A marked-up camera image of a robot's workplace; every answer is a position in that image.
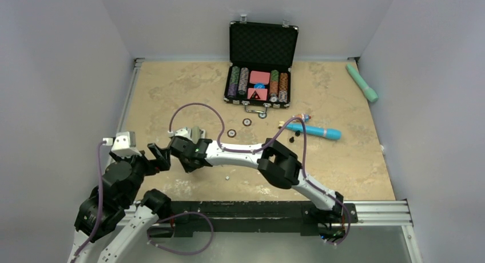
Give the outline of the green white stapler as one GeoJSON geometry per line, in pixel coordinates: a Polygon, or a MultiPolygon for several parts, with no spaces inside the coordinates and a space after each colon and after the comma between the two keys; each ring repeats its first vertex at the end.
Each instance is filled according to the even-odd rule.
{"type": "Polygon", "coordinates": [[[194,143],[197,143],[200,139],[204,139],[206,135],[206,131],[201,129],[198,126],[194,126],[191,128],[191,139],[194,143]]]}

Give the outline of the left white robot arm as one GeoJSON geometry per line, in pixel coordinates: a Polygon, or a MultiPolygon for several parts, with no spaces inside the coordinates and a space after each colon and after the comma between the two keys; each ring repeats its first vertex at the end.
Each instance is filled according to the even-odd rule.
{"type": "Polygon", "coordinates": [[[98,185],[79,207],[70,262],[117,262],[151,225],[172,219],[170,198],[152,189],[145,193],[129,223],[105,245],[134,202],[144,178],[170,169],[170,149],[149,144],[155,156],[149,160],[125,136],[104,138],[98,146],[111,146],[114,162],[98,172],[98,185]]]}

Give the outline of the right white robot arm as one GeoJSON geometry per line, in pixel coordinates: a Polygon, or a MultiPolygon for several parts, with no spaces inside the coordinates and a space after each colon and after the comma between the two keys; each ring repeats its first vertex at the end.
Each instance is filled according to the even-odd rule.
{"type": "Polygon", "coordinates": [[[343,215],[343,196],[306,172],[297,154],[279,141],[268,138],[264,144],[237,145],[202,138],[194,143],[186,137],[174,136],[168,149],[187,173],[223,165],[256,169],[270,185],[293,189],[309,199],[326,220],[335,221],[343,215]]]}

